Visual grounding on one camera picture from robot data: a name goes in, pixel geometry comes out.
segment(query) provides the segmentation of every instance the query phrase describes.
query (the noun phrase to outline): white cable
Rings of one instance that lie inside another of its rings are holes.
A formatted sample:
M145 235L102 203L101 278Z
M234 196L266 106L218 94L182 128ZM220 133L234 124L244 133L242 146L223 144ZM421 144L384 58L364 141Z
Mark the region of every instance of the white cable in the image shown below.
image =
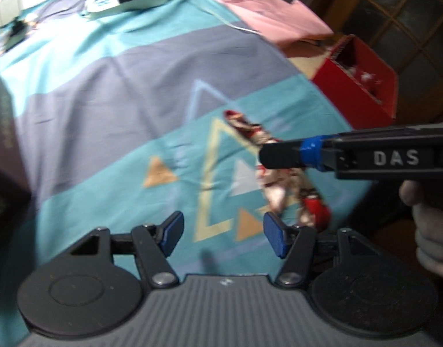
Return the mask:
M211 11L210 9L207 9L199 4L197 4L194 0L190 0L196 7L198 7L200 10L211 14L212 16L214 16L215 18L218 18L221 22L223 22L225 25L232 27L233 29L236 30L240 30L240 31L245 31L248 32L250 34L257 34L257 35L262 35L260 32L255 31L255 30L250 30L250 29L245 29L244 27L239 27L239 26L235 26L232 23L230 23L228 20L226 20L225 18L223 18L222 16L220 16L218 13L215 13L214 11Z

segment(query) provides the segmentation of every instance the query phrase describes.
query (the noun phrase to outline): cardboard box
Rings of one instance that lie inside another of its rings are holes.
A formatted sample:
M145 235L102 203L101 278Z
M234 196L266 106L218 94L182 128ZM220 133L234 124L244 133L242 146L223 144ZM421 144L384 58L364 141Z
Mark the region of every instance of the cardboard box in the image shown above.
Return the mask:
M11 95L0 80L0 237L30 201L13 116Z
M396 73L355 36L337 43L313 82L354 129L386 127L396 117Z

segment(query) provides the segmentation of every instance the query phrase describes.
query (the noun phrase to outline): red box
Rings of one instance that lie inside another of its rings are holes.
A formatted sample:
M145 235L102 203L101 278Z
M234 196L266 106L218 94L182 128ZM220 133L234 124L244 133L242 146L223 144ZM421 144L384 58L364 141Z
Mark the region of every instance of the red box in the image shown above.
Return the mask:
M344 36L313 82L354 129L386 127L396 116L396 73L361 39Z

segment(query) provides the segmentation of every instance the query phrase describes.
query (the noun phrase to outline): bedsheet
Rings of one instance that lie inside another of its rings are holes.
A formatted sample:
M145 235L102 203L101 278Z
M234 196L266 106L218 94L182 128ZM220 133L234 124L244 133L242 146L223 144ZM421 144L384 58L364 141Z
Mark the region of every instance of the bedsheet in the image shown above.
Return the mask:
M222 112L243 112L282 139L349 125L276 47L201 6L244 25L214 0L170 0L99 21L47 20L0 58L36 196L35 216L0 251L2 347L27 333L15 303L21 280L97 226L124 233L181 210L185 232L169 259L181 277L278 270L262 234L266 201L255 186L236 187L254 176L257 151ZM308 175L333 227L369 186ZM130 257L115 261L136 273Z

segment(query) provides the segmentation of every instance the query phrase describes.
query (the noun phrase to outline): orange triangle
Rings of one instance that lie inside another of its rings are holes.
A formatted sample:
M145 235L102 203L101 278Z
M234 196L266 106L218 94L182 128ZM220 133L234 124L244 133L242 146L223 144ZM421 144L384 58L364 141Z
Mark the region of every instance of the orange triangle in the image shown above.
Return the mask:
M147 171L146 180L144 181L144 188L151 186L173 183L178 181L178 177L170 171L170 169L162 162L158 156L153 156L150 159L149 170Z
M240 208L236 241L245 240L261 232L263 232L263 225L250 213L245 211L243 208Z

